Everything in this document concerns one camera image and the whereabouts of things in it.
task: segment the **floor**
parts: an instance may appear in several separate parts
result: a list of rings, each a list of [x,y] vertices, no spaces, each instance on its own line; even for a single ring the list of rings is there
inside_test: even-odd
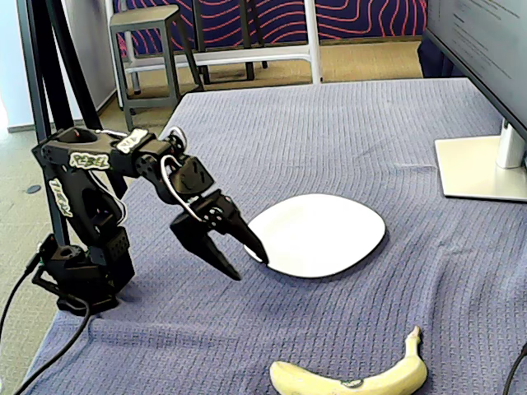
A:
[[[351,44],[322,47],[324,82],[419,78],[417,42]],[[310,83],[305,62],[275,62],[268,69],[255,68],[255,81],[243,80],[243,65],[211,68],[213,84],[207,90],[240,89]],[[188,70],[180,70],[183,91],[192,88]],[[162,94],[166,82],[162,72],[141,75],[142,95]],[[134,117],[136,126],[160,132],[169,109],[149,109]],[[101,115],[105,128],[126,130],[123,113],[114,100]],[[33,132],[7,134],[0,122],[0,306],[21,275],[37,244],[51,231],[44,191],[27,194],[28,187],[42,185],[42,174],[30,149]],[[21,383],[56,308],[55,298],[26,281],[13,301],[2,334],[0,348],[0,393],[13,393]]]

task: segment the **monitor base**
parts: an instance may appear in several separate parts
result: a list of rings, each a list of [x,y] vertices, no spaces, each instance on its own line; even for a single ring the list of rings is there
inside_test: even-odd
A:
[[[497,165],[501,136],[436,140],[443,193],[453,198],[527,202],[525,167]]]

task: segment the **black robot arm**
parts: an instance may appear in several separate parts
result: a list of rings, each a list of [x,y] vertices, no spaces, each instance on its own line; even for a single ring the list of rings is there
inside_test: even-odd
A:
[[[162,141],[145,129],[135,129],[128,135],[69,128],[36,146],[33,153],[44,170],[55,203],[88,246],[88,252],[58,246],[50,236],[51,240],[43,243],[46,250],[41,252],[46,257],[44,267],[34,282],[53,291],[55,288],[41,278],[47,272],[61,292],[88,299],[95,312],[113,307],[114,294],[133,276],[128,237],[119,226],[125,218],[125,207],[93,171],[144,177],[163,202],[182,206],[184,211],[170,228],[188,251],[230,278],[239,280],[240,275],[212,242],[208,235],[211,230],[232,235],[267,263],[262,243],[233,201],[219,189],[204,195],[214,180],[198,158],[184,153],[185,148],[186,137],[178,128]],[[71,305],[61,306],[60,300],[59,307],[81,313]]]

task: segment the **white plate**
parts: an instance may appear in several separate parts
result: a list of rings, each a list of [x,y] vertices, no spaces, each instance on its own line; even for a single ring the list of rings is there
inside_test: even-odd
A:
[[[262,240],[270,268],[304,278],[331,276],[353,266],[379,245],[386,231],[383,219],[370,208],[322,194],[280,202],[249,227]]]

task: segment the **banana stem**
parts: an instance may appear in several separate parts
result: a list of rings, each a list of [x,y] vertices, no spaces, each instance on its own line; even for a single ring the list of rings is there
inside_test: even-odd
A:
[[[417,353],[417,345],[421,341],[421,337],[419,336],[421,334],[421,328],[415,327],[413,331],[408,335],[406,338],[405,345],[406,345],[406,351],[404,353],[404,356],[418,356]]]

